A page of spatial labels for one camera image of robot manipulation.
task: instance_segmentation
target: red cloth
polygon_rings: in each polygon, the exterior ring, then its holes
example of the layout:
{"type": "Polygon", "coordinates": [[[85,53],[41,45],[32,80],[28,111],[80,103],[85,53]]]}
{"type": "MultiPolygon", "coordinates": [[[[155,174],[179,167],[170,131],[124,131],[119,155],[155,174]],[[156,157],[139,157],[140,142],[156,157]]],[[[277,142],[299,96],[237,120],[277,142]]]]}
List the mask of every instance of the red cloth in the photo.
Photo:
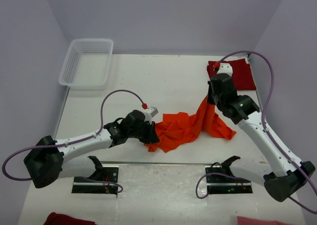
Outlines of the red cloth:
{"type": "Polygon", "coordinates": [[[203,99],[196,114],[188,116],[185,112],[163,114],[163,121],[155,124],[155,132],[159,142],[145,144],[149,152],[160,147],[164,152],[176,149],[179,145],[196,140],[201,131],[212,137],[231,140],[236,134],[214,112],[215,105],[207,104],[207,96],[203,99]]]}
{"type": "MultiPolygon", "coordinates": [[[[216,75],[214,71],[214,64],[216,61],[208,61],[207,72],[209,78],[216,75]]],[[[223,61],[223,63],[229,63],[232,66],[233,84],[237,90],[256,90],[256,86],[253,81],[250,65],[246,63],[245,59],[223,61]]]]}
{"type": "Polygon", "coordinates": [[[291,225],[291,224],[285,224],[278,221],[264,221],[264,220],[258,220],[258,219],[249,219],[245,217],[238,216],[238,225],[291,225]]]}
{"type": "Polygon", "coordinates": [[[96,225],[94,222],[72,218],[68,215],[51,213],[44,225],[96,225]]]}

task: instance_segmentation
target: white plastic basket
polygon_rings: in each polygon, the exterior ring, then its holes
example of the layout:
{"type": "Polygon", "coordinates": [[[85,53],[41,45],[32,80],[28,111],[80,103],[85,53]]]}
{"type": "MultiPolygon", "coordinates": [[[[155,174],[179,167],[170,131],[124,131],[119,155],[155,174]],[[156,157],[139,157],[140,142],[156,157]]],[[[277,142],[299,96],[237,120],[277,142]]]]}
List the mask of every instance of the white plastic basket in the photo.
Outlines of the white plastic basket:
{"type": "Polygon", "coordinates": [[[113,41],[76,39],[68,48],[58,82],[75,90],[102,90],[106,87],[113,41]]]}

